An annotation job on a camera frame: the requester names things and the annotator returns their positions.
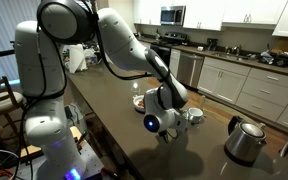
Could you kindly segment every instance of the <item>dark countertop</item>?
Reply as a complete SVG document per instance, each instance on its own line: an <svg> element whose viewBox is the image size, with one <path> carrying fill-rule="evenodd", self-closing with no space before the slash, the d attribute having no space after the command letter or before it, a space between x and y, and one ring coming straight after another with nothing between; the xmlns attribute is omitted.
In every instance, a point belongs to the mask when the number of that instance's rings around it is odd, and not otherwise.
<svg viewBox="0 0 288 180"><path fill-rule="evenodd" d="M134 74L112 67L119 75ZM202 124L190 127L178 139L159 143L156 134L145 129L144 114L136 112L132 103L132 84L137 82L144 94L155 88L150 78L122 81L103 63L68 77L144 179L287 179L288 161L277 150L266 153L265 146L253 167L231 161L223 150L227 125L212 114L205 113Z"/></svg>
<svg viewBox="0 0 288 180"><path fill-rule="evenodd" d="M147 42L147 43L156 42L156 40L151 39L151 38L141 38L138 40L143 41L143 42ZM211 58L215 58L215 59L219 59L219 60L223 60L223 61L227 61L227 62L232 62L235 64L241 64L241 65L245 65L245 66L249 66L249 67L253 67L253 68L258 68L258 69L262 69L262 70L267 70L267 71L271 71L271 72L275 72L275 73L280 73L280 74L284 74L284 75L288 76L288 67L283 68L283 67L277 67L277 66L259 63L257 59L237 61L237 60L230 60L227 58L213 55L213 54L217 53L216 51L197 51L197 47L192 47L192 46L182 46L181 45L181 46L173 46L172 48L177 49L177 50L181 50L184 52L188 52L188 53L194 53L196 55L203 55L203 56L207 56L207 57L211 57Z"/></svg>

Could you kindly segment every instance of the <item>kitchen island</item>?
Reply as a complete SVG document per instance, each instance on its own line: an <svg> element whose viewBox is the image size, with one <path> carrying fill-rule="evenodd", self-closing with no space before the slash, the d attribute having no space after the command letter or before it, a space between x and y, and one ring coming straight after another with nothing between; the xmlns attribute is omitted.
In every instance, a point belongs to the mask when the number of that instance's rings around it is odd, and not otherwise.
<svg viewBox="0 0 288 180"><path fill-rule="evenodd" d="M134 74L111 66L120 75ZM98 116L141 179L286 179L288 176L288 161L280 158L278 152L266 153L265 146L253 167L231 161L223 150L227 126L210 114L168 144L147 131L144 114L134 110L131 87L137 82L144 93L154 88L150 78L122 81L104 64L68 77L72 88Z"/></svg>

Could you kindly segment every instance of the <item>oven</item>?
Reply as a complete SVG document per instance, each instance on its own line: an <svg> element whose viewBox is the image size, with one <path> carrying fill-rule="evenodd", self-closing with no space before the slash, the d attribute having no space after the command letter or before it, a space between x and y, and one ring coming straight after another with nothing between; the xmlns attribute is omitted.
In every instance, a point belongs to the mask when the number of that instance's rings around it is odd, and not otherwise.
<svg viewBox="0 0 288 180"><path fill-rule="evenodd" d="M176 32L165 33L161 41L151 43L151 49L154 50L169 67L172 46L181 45L187 41L187 35Z"/></svg>

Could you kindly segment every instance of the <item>floor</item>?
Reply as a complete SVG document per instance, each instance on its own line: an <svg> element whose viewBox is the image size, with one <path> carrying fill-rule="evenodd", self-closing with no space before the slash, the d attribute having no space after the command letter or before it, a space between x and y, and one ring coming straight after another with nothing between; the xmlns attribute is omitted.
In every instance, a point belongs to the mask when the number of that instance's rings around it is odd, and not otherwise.
<svg viewBox="0 0 288 180"><path fill-rule="evenodd" d="M13 86L14 91L18 91L21 92L21 89L19 86ZM201 103L201 99L202 96L194 89L188 89L188 95L189 95L189 102L188 105L189 106L193 106L193 107L200 107L200 103ZM68 87L66 89L66 92L64 94L64 102L65 104L69 104L72 102L72 95L70 93L70 88ZM223 122L224 124L228 124L229 120L232 118L233 115L239 115L243 118L245 118L246 120L248 120L249 118L227 106L224 106L218 102L212 101L208 98L206 98L205 103L203 105L203 109L205 111L210 111L212 113L214 113L214 117L218 120ZM13 113L11 113L11 117L13 119L20 119L21 117L21 110L16 110ZM3 125L5 123L5 119L4 117L0 117L0 125ZM278 152L284 145L284 143L288 140L288 135L284 134L283 132L280 132L272 127L265 127L265 133L266 133L266 141L267 141L267 153L271 153L271 152ZM11 134L11 129L9 127L6 127L4 129L4 132L2 134L3 137L8 137ZM17 141L16 140L11 140L9 142L7 142L7 144L9 145L9 150L10 151L14 151L17 147ZM118 169L118 167L114 167L114 160L112 160L109 157L103 156L102 158L103 163L107 164L109 167L111 167L112 169Z"/></svg>

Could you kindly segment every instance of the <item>bowl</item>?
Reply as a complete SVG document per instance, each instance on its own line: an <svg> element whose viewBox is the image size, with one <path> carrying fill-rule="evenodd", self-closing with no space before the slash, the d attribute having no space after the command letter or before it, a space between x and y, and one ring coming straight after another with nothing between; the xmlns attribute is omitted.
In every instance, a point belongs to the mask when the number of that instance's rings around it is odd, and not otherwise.
<svg viewBox="0 0 288 180"><path fill-rule="evenodd" d="M144 95L135 96L133 98L134 108L139 112L145 112L145 108L143 106L139 106L139 102L143 101Z"/></svg>

